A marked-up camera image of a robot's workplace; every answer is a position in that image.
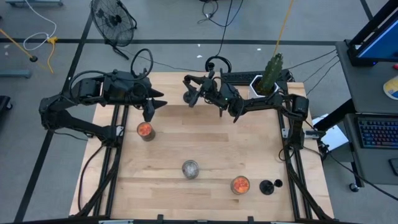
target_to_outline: potted plant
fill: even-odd
[[[277,53],[269,60],[264,74],[254,77],[250,83],[249,99],[271,96],[278,91],[279,86],[276,84],[276,80],[280,75],[280,71],[282,71],[282,64],[283,56],[281,53]]]

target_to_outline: keyboard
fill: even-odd
[[[282,70],[281,76],[278,81],[287,81],[289,79],[289,71],[287,69]],[[237,86],[248,86],[253,81],[256,75],[262,75],[264,71],[256,71],[256,72],[231,72],[231,73],[222,73],[221,78],[225,80],[226,83]]]
[[[356,122],[362,147],[398,149],[398,118],[364,115]]]

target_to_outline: white cord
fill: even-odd
[[[55,31],[57,30],[57,25],[56,25],[56,23],[54,23],[54,22],[51,21],[50,19],[47,19],[46,17],[44,17],[44,16],[40,15],[38,12],[36,12],[36,11],[32,8],[32,6],[30,6],[30,4],[29,4],[29,2],[27,2],[27,0],[25,0],[25,2],[26,2],[26,4],[30,7],[30,9],[31,9],[34,13],[36,13],[36,15],[38,15],[38,16],[40,16],[42,19],[44,19],[44,20],[46,20],[46,21],[49,21],[49,22],[51,22],[52,24],[54,24],[54,31],[52,32],[51,35],[49,35],[48,33],[45,33],[45,32],[38,32],[38,33],[36,33],[36,34],[33,34],[33,35],[29,36],[28,38],[26,38],[26,39],[24,40],[24,48],[25,48],[25,50],[36,50],[36,49],[38,49],[39,47],[41,47],[49,38],[51,38],[51,37],[54,35]],[[38,46],[36,46],[36,47],[34,47],[34,48],[32,48],[32,49],[28,49],[28,48],[25,46],[27,40],[29,40],[30,38],[32,38],[32,37],[34,37],[34,36],[36,36],[36,35],[41,35],[41,34],[44,34],[44,35],[47,36],[46,39],[45,39],[41,44],[39,44]]]

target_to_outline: black fan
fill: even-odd
[[[92,0],[91,17],[95,27],[105,39],[105,44],[129,60],[117,47],[125,47],[134,37],[137,21],[130,15],[120,0]]]

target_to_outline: wooden table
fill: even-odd
[[[137,125],[143,122],[142,112],[133,107],[129,110],[111,218],[156,219],[163,214],[167,220],[247,220],[253,216],[255,221],[293,221],[285,163],[278,159],[282,140],[276,110],[246,113],[233,124],[227,112],[220,118],[218,108],[205,104],[203,98],[189,108],[182,100],[186,74],[149,75],[154,89],[165,94],[161,100],[168,101],[167,106],[156,110],[151,122],[157,132],[153,141],[144,142],[136,133]],[[246,86],[237,88],[243,98],[248,97]],[[303,83],[289,83],[289,93],[304,95]],[[113,106],[98,105],[93,122],[109,125],[112,114]],[[88,141],[82,165],[99,145],[96,138]],[[318,150],[314,140],[306,140],[305,146]],[[86,170],[83,204],[98,186],[104,152],[103,149]],[[301,150],[301,155],[308,191],[332,217],[321,160],[307,150]],[[190,159],[200,166],[194,180],[187,180],[181,170]],[[239,175],[251,183],[250,191],[244,195],[230,190],[232,179]],[[259,190],[264,179],[280,179],[284,184],[266,196]],[[77,190],[78,185],[71,214],[77,212]],[[298,189],[297,192],[304,217],[302,196]],[[107,193],[103,199],[102,214]]]

